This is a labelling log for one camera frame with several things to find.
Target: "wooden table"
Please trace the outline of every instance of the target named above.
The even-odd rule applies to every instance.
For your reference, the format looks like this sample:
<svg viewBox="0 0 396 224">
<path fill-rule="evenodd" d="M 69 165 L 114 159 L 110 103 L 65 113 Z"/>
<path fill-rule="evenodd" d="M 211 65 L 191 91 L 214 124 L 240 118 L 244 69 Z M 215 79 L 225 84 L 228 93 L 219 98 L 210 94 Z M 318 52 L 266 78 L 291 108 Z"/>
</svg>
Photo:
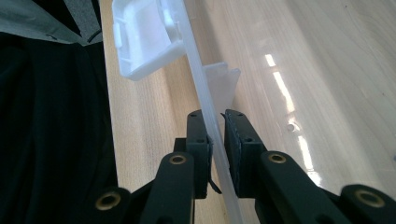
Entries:
<svg viewBox="0 0 396 224">
<path fill-rule="evenodd" d="M 394 3 L 191 2 L 203 63 L 241 69 L 233 109 L 247 114 L 267 148 L 290 154 L 334 193 L 362 183 L 396 198 Z M 121 77 L 111 1 L 101 10 L 119 183 L 133 191 L 154 178 L 200 106 L 185 57 L 138 82 Z M 252 201 L 242 203 L 245 222 L 257 223 Z M 210 189 L 195 222 L 229 221 Z"/>
</svg>

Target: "wood grain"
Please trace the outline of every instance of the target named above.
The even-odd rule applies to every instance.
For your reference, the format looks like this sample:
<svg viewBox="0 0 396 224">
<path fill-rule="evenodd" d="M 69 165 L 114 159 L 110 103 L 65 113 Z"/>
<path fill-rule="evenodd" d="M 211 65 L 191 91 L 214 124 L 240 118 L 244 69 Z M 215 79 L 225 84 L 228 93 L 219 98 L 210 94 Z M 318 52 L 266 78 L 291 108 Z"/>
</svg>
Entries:
<svg viewBox="0 0 396 224">
<path fill-rule="evenodd" d="M 185 58 L 139 82 L 120 77 L 110 3 L 101 10 L 119 181 L 135 190 L 199 105 Z M 289 153 L 334 193 L 361 183 L 396 198 L 394 2 L 205 0 L 192 11 L 203 63 L 241 69 L 233 108 L 269 149 Z M 257 223 L 252 202 L 241 203 L 245 222 Z M 197 208 L 197 223 L 228 222 L 213 192 Z"/>
</svg>

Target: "white plastic part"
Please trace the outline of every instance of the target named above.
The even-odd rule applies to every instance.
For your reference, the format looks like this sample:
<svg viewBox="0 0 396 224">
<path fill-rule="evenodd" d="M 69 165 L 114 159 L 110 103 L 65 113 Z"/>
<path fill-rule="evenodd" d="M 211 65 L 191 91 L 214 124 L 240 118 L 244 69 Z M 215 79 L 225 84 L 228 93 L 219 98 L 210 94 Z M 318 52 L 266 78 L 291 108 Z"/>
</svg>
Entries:
<svg viewBox="0 0 396 224">
<path fill-rule="evenodd" d="M 190 7 L 194 5 L 193 0 L 186 1 Z M 240 71 L 229 71 L 227 63 L 202 65 L 183 0 L 114 0 L 113 17 L 115 45 L 124 77 L 139 80 L 187 53 L 206 130 L 213 140 L 227 213 L 231 223 L 242 223 L 218 123 L 219 112 L 232 104 Z"/>
</svg>

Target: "light wood surface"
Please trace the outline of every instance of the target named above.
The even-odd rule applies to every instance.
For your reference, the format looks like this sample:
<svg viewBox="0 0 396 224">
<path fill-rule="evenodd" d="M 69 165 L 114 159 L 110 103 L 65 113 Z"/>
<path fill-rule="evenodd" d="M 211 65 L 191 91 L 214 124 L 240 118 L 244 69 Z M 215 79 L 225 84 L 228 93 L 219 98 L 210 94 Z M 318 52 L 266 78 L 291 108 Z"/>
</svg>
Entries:
<svg viewBox="0 0 396 224">
<path fill-rule="evenodd" d="M 396 198 L 396 3 L 192 5 L 201 60 L 241 69 L 233 109 L 247 114 L 269 149 L 289 153 L 336 194 L 361 183 Z M 199 104 L 185 57 L 139 82 L 121 77 L 111 1 L 101 10 L 119 181 L 136 190 L 155 176 L 174 138 L 185 136 L 186 116 Z M 252 202 L 242 204 L 245 222 L 257 223 Z M 197 203 L 196 223 L 227 222 L 210 190 Z"/>
</svg>

